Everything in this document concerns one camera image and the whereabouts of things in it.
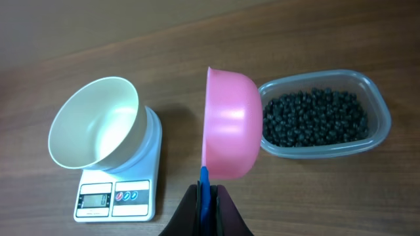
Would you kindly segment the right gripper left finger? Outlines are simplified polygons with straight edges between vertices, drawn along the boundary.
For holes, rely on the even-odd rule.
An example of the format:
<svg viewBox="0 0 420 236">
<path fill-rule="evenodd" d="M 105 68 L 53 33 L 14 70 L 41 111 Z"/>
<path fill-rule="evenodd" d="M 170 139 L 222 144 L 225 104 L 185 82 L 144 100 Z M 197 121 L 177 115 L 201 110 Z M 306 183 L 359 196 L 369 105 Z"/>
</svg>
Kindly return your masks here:
<svg viewBox="0 0 420 236">
<path fill-rule="evenodd" d="M 190 185 L 175 213 L 159 236 L 199 236 L 198 186 Z"/>
</svg>

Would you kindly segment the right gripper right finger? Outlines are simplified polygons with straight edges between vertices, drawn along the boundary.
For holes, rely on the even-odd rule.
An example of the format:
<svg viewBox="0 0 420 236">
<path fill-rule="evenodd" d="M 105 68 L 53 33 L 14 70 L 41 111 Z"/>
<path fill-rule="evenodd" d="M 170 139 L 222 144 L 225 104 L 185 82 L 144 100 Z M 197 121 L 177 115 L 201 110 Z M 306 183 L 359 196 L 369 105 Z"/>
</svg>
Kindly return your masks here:
<svg viewBox="0 0 420 236">
<path fill-rule="evenodd" d="M 211 186 L 210 222 L 214 236 L 254 236 L 223 185 Z"/>
</svg>

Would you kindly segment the pink scoop blue handle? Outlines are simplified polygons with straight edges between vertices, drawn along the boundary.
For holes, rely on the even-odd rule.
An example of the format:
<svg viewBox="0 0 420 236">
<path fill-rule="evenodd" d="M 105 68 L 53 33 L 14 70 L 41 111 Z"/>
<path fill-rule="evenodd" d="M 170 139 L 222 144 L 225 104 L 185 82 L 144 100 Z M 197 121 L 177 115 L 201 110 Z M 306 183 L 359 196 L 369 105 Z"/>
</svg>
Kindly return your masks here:
<svg viewBox="0 0 420 236">
<path fill-rule="evenodd" d="M 207 70 L 199 179 L 199 232 L 211 235 L 215 211 L 211 180 L 241 178 L 253 167 L 263 133 L 261 97 L 247 76 Z"/>
</svg>

